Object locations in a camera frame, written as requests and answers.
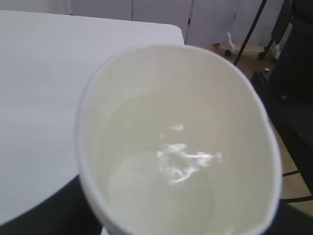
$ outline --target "white panel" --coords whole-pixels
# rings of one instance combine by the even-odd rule
[[[174,24],[185,37],[192,0],[133,0],[133,20]]]
[[[132,19],[132,0],[71,0],[75,16]]]
[[[231,29],[239,0],[195,0],[187,44],[221,43]]]
[[[232,40],[242,43],[252,25],[262,0],[241,0],[231,29]],[[248,42],[250,45],[266,46],[276,23],[284,0],[268,0]]]
[[[70,0],[0,0],[1,10],[68,14]]]

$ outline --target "white wall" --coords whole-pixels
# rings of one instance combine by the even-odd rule
[[[69,0],[0,0],[1,10],[69,14]]]

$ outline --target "clear liquid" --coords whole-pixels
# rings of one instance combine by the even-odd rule
[[[116,216],[147,235],[232,234],[239,210],[219,124],[194,95],[163,91],[123,103],[97,165]]]

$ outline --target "cup rim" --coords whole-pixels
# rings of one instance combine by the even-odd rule
[[[205,50],[199,47],[188,46],[188,45],[146,44],[146,45],[140,45],[140,46],[135,46],[135,47],[121,50],[119,53],[112,56],[110,59],[106,60],[98,68],[94,76],[92,76],[92,78],[89,80],[89,82],[85,86],[83,93],[81,95],[79,105],[78,105],[78,110],[76,113],[74,139],[75,139],[76,156],[78,159],[78,166],[79,166],[79,177],[80,177],[86,198],[89,204],[91,205],[94,213],[97,215],[100,221],[104,223],[105,226],[109,230],[112,230],[113,232],[117,231],[118,233],[121,233],[124,235],[143,235],[142,233],[137,231],[135,228],[131,227],[130,225],[127,225],[126,223],[121,221],[119,218],[117,218],[117,216],[115,216],[113,212],[111,211],[108,203],[103,198],[99,188],[96,185],[95,179],[91,172],[91,167],[85,155],[85,151],[84,151],[84,148],[82,145],[82,139],[81,139],[81,126],[83,125],[82,113],[83,113],[84,106],[87,102],[88,94],[90,93],[90,90],[93,88],[93,84],[98,79],[99,75],[103,71],[105,71],[106,68],[108,68],[111,65],[111,63],[113,63],[115,60],[119,59],[120,57],[127,55],[129,53],[136,52],[138,50],[151,49],[154,47],[171,47],[171,48],[178,48],[178,49],[197,50],[201,53],[210,54],[210,56],[215,57],[215,59],[220,60],[222,61],[222,63],[225,63],[231,66],[234,69],[234,71],[239,75],[239,77],[241,78],[246,88],[250,90],[250,93],[252,94],[254,102],[256,102],[256,105],[259,107],[258,112],[259,112],[259,115],[261,116],[262,123],[266,129],[266,134],[269,139],[269,146],[270,146],[270,152],[272,155],[272,163],[273,163],[274,172],[273,172],[272,196],[271,196],[270,202],[268,203],[266,217],[263,219],[263,221],[260,222],[258,226],[246,231],[242,235],[258,235],[258,234],[263,233],[266,230],[266,228],[270,226],[276,214],[276,210],[277,210],[278,203],[280,200],[280,191],[281,191],[281,185],[282,185],[282,166],[281,166],[281,159],[280,159],[280,151],[278,148],[278,144],[277,144],[277,140],[274,135],[274,132],[269,124],[266,110],[260,98],[256,94],[253,86],[248,81],[247,77],[236,66],[234,66],[231,62],[222,58],[218,54],[215,54],[209,50]]]

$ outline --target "metal pole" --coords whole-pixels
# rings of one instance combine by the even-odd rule
[[[238,61],[240,60],[240,57],[241,57],[242,53],[244,52],[244,49],[245,49],[245,47],[246,47],[246,44],[248,43],[248,41],[249,41],[249,39],[250,39],[250,37],[251,37],[251,34],[253,33],[254,28],[255,28],[256,24],[258,23],[258,21],[259,21],[260,15],[261,15],[261,13],[262,13],[262,11],[263,11],[263,8],[264,8],[264,6],[265,6],[265,4],[266,4],[266,1],[267,1],[267,0],[262,0],[262,3],[261,3],[261,5],[260,5],[260,8],[259,8],[258,12],[256,13],[256,16],[255,16],[255,18],[254,18],[254,21],[253,21],[253,23],[252,23],[252,25],[251,25],[251,28],[250,28],[250,30],[249,30],[249,33],[247,34],[246,39],[245,39],[243,45],[242,45],[241,48],[240,48],[240,51],[239,51],[239,53],[238,53],[238,55],[237,55],[237,58],[236,58],[236,60],[235,60],[235,62],[234,62],[234,65],[237,65],[237,64],[238,64]]]

